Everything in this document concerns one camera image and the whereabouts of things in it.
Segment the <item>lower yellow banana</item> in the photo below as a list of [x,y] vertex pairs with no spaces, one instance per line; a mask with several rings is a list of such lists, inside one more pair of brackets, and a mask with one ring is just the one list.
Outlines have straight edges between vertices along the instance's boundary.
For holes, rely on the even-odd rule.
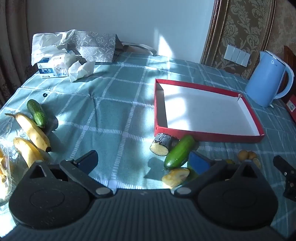
[[22,155],[29,168],[36,161],[45,161],[39,149],[29,140],[17,137],[14,138],[13,144],[17,151]]

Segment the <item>yellow jackfruit piece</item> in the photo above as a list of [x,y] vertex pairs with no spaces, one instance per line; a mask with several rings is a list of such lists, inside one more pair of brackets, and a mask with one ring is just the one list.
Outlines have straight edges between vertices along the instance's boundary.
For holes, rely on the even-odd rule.
[[162,182],[170,189],[181,185],[189,176],[190,170],[187,168],[177,168],[171,170],[162,177]]

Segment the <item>ornate wall panel frame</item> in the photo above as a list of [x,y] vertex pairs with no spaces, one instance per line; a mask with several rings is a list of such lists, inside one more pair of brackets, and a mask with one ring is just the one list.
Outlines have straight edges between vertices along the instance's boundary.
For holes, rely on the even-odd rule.
[[[276,1],[215,1],[201,63],[249,79],[266,50],[275,9]],[[247,66],[225,59],[228,45],[250,54]]]

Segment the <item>white wall switch panel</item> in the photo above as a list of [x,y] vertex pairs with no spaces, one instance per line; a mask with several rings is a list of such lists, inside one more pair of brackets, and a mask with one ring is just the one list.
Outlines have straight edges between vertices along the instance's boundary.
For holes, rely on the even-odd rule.
[[224,54],[224,59],[234,62],[243,67],[247,67],[250,59],[250,54],[228,44]]

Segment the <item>longan fruit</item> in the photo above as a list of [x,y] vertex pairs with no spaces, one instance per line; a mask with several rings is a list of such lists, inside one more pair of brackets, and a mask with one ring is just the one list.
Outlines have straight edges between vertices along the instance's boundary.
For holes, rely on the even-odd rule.
[[257,158],[257,154],[253,151],[248,152],[248,160],[253,160],[254,158]]
[[237,157],[238,157],[238,160],[239,160],[240,162],[243,162],[243,161],[245,161],[245,160],[248,160],[249,153],[248,153],[247,150],[241,150],[241,151],[238,153]]

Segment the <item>small whole cucumber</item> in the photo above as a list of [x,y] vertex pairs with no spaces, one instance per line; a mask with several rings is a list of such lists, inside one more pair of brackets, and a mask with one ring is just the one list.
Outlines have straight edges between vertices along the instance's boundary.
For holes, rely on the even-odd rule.
[[40,128],[45,128],[48,122],[48,118],[41,104],[39,104],[39,102],[34,99],[30,99],[27,102],[27,109],[32,115],[36,125]]

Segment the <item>yellow banana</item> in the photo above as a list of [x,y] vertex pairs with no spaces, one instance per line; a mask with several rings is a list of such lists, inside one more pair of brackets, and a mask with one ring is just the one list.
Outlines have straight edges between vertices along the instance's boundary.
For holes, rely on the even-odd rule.
[[33,144],[45,152],[51,152],[51,144],[45,133],[36,125],[36,123],[23,113],[5,113],[6,116],[13,117],[23,131],[27,134]]
[[13,144],[17,151],[22,155],[29,168],[36,161],[45,161],[39,149],[29,140],[17,137],[14,138]]

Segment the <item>dark sugarcane piece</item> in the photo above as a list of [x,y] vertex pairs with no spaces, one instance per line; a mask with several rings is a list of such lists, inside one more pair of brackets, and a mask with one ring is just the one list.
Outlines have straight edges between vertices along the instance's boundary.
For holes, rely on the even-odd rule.
[[151,146],[150,151],[158,156],[166,156],[171,150],[172,143],[177,139],[166,133],[156,134]]

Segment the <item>green tomato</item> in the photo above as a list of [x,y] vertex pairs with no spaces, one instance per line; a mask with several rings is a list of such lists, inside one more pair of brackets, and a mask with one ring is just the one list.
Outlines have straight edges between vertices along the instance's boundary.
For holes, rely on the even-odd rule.
[[225,162],[230,165],[235,165],[235,162],[231,159],[226,159]]
[[261,169],[261,162],[259,161],[258,158],[253,158],[252,161],[259,169]]

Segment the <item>upper yellow banana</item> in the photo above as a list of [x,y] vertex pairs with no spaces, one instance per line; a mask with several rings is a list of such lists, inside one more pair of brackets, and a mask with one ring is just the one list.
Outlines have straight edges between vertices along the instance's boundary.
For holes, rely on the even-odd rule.
[[13,117],[23,131],[27,134],[33,144],[45,152],[51,152],[51,144],[45,133],[36,125],[36,123],[23,113],[5,113],[6,116]]

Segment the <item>brown curtain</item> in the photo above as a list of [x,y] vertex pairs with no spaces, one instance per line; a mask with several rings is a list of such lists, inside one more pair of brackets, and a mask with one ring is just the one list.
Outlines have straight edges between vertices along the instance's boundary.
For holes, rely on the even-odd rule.
[[26,1],[1,1],[1,106],[35,73],[27,28]]

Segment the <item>crumpled white tissue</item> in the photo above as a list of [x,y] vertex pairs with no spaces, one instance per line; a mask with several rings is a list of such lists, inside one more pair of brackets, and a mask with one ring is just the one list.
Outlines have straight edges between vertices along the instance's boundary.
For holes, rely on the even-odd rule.
[[80,64],[79,61],[73,63],[68,69],[68,75],[71,82],[74,82],[80,78],[88,77],[93,74],[95,67],[95,61],[85,62]]

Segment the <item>blue electric kettle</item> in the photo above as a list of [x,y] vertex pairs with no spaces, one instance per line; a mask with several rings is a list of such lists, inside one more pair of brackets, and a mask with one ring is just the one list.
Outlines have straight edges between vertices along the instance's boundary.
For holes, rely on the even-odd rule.
[[[286,74],[287,85],[282,92],[278,92]],[[284,97],[290,91],[294,77],[293,70],[287,63],[269,51],[261,51],[259,63],[245,87],[245,92],[255,103],[266,108],[273,100]]]

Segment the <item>white tissue pack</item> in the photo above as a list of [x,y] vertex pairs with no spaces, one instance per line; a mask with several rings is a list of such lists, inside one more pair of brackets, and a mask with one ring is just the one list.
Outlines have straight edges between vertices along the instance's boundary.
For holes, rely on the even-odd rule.
[[75,54],[63,53],[41,59],[37,63],[41,78],[68,77],[68,69],[76,62]]

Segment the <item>cut cucumber half with stem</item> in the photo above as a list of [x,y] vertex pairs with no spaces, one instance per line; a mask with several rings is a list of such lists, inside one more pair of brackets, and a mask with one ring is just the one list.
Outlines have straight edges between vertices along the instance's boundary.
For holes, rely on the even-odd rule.
[[194,149],[195,140],[192,136],[184,136],[167,154],[164,161],[164,168],[171,170],[179,168],[187,162],[189,153]]

